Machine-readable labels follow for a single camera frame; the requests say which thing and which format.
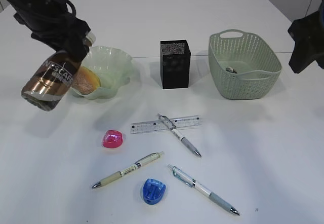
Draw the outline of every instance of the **blue pen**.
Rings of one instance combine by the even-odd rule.
[[[223,200],[221,197],[216,195],[214,192],[203,186],[201,183],[181,171],[179,168],[174,167],[172,165],[168,165],[168,167],[171,169],[173,175],[178,178],[179,180],[183,181],[186,185],[189,187],[194,187],[196,190],[201,192],[203,195],[208,197],[211,201],[218,204],[220,207],[222,207],[224,210],[228,211],[229,213],[232,213],[234,215],[239,215],[239,212],[229,203],[227,203],[225,200]]]

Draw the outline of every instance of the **black object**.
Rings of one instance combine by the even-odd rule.
[[[191,53],[187,41],[161,41],[160,56],[163,89],[188,88]]]
[[[295,20],[288,29],[290,36],[295,41],[293,54],[289,66],[294,73],[300,73],[313,61],[317,61],[324,68],[324,26],[322,12]]]
[[[55,51],[67,51],[75,61],[81,62],[85,58],[89,48],[83,40],[90,28],[85,21],[76,18],[75,7],[69,0],[7,1],[17,11],[16,20],[32,31],[33,39]]]

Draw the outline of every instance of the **black pen holder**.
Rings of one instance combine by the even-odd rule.
[[[189,87],[190,56],[186,40],[160,42],[163,89]]]

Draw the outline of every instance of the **basket handle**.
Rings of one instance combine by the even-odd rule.
[[[264,78],[258,78],[258,79],[245,79],[245,76],[250,76],[253,74],[264,74],[266,75],[266,77]],[[236,77],[238,77],[240,80],[242,81],[255,81],[255,80],[267,80],[269,79],[272,75],[276,74],[275,72],[268,72],[268,71],[264,71],[264,70],[255,70],[255,71],[251,71],[251,72],[245,72],[245,73],[239,73],[236,74]]]
[[[222,32],[218,33],[217,35],[218,35],[219,37],[221,37],[222,34],[229,33],[229,32],[236,32],[236,33],[240,33],[240,34],[242,34],[242,36],[244,36],[244,35],[247,34],[246,32],[241,31],[241,30],[237,30],[237,29],[229,29],[229,30],[222,31]]]

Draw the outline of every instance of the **pen tip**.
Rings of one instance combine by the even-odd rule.
[[[231,212],[235,215],[240,215],[239,212],[234,207],[231,208]]]
[[[195,151],[195,153],[196,153],[196,155],[197,155],[198,157],[201,157],[201,154],[200,154],[199,151]]]
[[[99,187],[101,187],[101,182],[96,183],[96,184],[93,185],[91,188],[94,190],[94,189],[97,189],[97,188],[99,188]]]

